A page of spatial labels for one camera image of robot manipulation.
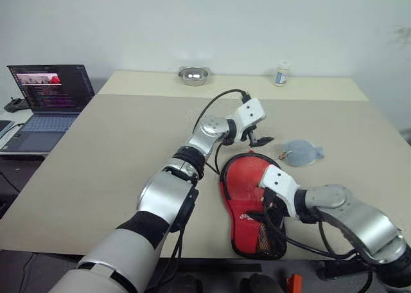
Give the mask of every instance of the laptop screen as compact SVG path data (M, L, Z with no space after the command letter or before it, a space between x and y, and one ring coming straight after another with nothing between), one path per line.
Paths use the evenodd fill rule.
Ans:
M79 113L94 96L84 65L7 66L36 113Z

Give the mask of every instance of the white wall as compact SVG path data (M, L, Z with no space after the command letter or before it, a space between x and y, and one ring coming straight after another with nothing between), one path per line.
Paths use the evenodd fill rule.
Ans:
M398 129L411 127L410 0L0 0L0 87L7 64L261 75L351 76Z

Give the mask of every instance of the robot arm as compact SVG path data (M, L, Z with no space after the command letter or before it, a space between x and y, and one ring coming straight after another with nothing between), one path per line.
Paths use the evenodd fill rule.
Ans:
M411 248L380 210L359 201L343 186L300 190L291 176L272 165L260 186L285 203L290 217L304 223L323 220L339 228L390 291L411 291Z
M243 99L232 116L205 116L186 144L146 184L137 213L87 253L51 292L144 292L169 232L182 229L193 211L204 165L216 143L254 138L265 118L259 100Z

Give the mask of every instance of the small white bottle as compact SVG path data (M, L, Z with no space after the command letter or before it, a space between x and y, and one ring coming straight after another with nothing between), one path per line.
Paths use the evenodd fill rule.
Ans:
M291 64L285 60L282 60L277 68L277 72L274 77L274 85L284 86L288 79L288 71Z

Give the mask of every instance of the laptop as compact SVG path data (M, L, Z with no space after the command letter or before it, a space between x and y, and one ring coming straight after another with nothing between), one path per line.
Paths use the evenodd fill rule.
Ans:
M33 116L2 152L50 152L94 96L84 65L7 66Z

